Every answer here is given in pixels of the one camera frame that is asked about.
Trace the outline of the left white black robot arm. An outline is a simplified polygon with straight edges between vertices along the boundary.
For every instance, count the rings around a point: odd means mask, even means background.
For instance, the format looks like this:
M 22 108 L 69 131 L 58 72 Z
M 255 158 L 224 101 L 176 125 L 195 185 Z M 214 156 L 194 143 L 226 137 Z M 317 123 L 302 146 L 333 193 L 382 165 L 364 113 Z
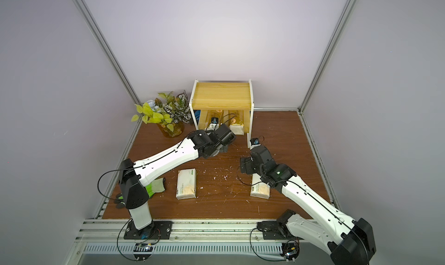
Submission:
M 150 232 L 154 228 L 146 190 L 149 184 L 189 161 L 218 155 L 235 140 L 236 135 L 223 124 L 211 132 L 192 131 L 179 143 L 151 157 L 135 162 L 129 158 L 122 161 L 113 172 L 119 173 L 119 188 L 134 228 Z

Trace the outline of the right controller board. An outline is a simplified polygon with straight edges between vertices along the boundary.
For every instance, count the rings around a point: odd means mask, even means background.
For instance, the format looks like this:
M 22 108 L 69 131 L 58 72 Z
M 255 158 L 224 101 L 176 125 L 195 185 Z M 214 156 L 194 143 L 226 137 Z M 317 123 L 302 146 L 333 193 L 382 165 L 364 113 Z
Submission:
M 300 255 L 300 241 L 288 240 L 282 244 L 282 256 L 286 262 L 295 262 Z

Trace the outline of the blue object behind shelf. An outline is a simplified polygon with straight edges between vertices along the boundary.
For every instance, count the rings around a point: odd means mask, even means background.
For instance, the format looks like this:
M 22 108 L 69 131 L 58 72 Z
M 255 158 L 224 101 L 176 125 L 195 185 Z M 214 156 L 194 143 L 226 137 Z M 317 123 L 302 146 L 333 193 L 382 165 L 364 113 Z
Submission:
M 197 124 L 199 123 L 200 113 L 201 113 L 201 110 L 196 110 L 196 111 L 194 112 L 195 120 L 196 120 Z

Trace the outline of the potted plant in glass vase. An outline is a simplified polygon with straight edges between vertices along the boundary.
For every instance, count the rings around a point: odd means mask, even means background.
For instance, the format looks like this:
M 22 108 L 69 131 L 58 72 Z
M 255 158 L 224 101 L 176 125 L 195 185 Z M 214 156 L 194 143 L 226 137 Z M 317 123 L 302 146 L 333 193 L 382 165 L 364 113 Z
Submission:
M 131 122 L 141 120 L 144 124 L 156 124 L 162 134 L 168 138 L 179 136 L 184 126 L 192 120 L 188 95 L 185 91 L 174 95 L 173 91 L 158 93 L 154 100 L 135 104 L 136 114 Z

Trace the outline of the left controller board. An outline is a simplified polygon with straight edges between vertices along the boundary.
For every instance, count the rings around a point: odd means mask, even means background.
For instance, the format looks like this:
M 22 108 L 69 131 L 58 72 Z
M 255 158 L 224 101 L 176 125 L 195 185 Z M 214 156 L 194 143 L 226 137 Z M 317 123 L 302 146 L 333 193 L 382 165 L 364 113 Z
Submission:
M 133 256 L 137 261 L 144 262 L 153 254 L 154 246 L 149 243 L 137 243 L 133 248 Z

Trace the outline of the white tissue pack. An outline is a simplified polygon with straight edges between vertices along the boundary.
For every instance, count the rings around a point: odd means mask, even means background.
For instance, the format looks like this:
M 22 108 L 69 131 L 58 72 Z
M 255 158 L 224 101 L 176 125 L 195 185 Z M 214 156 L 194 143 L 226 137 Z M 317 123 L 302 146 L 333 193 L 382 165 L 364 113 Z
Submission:
M 177 176 L 176 199 L 195 199 L 197 192 L 197 171 L 195 168 L 180 170 Z
M 250 196 L 265 200 L 270 198 L 270 187 L 261 181 L 258 174 L 252 175 Z

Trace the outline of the aluminium rail frame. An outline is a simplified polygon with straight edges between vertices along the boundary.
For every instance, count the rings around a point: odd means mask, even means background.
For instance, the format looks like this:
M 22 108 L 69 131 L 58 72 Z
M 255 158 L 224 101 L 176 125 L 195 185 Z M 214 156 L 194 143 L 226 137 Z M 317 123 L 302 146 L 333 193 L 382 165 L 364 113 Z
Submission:
M 137 262 L 133 256 L 137 243 L 152 244 L 152 256 L 162 252 L 240 252 L 281 260 L 285 259 L 282 244 L 288 240 L 265 240 L 257 223 L 275 221 L 288 209 L 312 220 L 299 205 L 277 193 L 268 200 L 244 193 L 200 195 L 185 201 L 160 196 L 150 199 L 148 206 L 153 221 L 173 222 L 168 240 L 125 240 L 124 227 L 130 222 L 130 213 L 127 209 L 112 209 L 109 201 L 98 218 L 82 223 L 67 264 L 77 265 L 82 255 L 90 251 L 111 252 L 125 261 Z

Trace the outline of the controller board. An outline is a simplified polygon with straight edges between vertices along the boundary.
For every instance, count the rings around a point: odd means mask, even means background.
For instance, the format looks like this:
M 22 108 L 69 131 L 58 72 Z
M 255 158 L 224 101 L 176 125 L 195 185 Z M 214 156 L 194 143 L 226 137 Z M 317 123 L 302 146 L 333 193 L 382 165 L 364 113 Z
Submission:
M 137 261 L 144 262 L 153 254 L 154 246 L 149 243 L 137 243 L 133 248 L 133 256 Z
M 282 256 L 286 262 L 295 262 L 300 255 L 300 241 L 288 240 L 282 244 Z

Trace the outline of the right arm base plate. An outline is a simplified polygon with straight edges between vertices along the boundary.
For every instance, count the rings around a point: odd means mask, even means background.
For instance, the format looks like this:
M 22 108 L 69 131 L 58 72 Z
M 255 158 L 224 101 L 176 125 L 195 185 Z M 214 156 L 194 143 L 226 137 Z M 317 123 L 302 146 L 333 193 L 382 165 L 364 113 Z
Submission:
M 296 240 L 297 237 L 287 228 L 285 222 L 261 221 L 257 223 L 257 230 L 260 231 L 265 240 Z

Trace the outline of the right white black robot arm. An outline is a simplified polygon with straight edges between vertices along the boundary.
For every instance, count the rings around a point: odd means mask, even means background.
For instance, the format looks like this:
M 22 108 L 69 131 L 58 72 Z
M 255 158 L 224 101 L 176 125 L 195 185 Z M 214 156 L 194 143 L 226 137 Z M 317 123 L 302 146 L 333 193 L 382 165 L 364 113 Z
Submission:
M 326 252 L 336 265 L 368 265 L 376 253 L 373 228 L 360 218 L 341 212 L 312 190 L 286 164 L 278 164 L 263 145 L 240 159 L 241 173 L 258 175 L 260 181 L 299 205 L 310 217 L 304 219 L 288 209 L 275 221 L 257 223 L 265 239 L 301 238 Z

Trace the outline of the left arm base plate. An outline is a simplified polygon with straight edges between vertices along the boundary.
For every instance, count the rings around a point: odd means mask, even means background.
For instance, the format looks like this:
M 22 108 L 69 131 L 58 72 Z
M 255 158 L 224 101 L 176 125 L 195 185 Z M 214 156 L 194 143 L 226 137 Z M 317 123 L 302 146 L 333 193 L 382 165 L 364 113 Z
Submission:
M 131 220 L 129 224 L 124 227 L 125 240 L 168 240 L 172 232 L 172 221 L 153 221 L 148 226 L 138 230 Z

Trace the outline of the wooden two-tier shelf white frame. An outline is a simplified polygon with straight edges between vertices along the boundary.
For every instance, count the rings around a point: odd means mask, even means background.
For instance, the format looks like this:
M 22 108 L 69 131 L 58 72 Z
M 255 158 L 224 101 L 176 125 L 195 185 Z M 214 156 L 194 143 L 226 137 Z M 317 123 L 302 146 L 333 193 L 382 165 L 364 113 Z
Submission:
M 200 82 L 194 81 L 189 106 L 196 129 L 205 127 L 209 110 L 242 110 L 247 135 L 247 147 L 250 149 L 253 126 L 254 98 L 252 81 L 246 82 Z M 199 123 L 194 112 L 201 110 Z

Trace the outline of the gold tissue pack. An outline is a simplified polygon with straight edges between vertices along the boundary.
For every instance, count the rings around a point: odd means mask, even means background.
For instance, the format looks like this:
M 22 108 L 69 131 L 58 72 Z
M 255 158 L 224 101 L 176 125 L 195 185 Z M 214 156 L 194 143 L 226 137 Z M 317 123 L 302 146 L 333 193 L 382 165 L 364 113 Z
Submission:
M 244 135 L 245 124 L 244 124 L 244 114 L 242 110 L 231 110 L 229 111 L 229 129 L 235 135 Z
M 219 125 L 220 125 L 221 118 L 223 117 L 223 111 L 222 110 L 209 110 L 207 112 L 206 123 L 205 123 L 205 130 L 209 130 L 208 129 L 208 125 L 210 123 L 211 117 L 218 117 L 219 118 Z

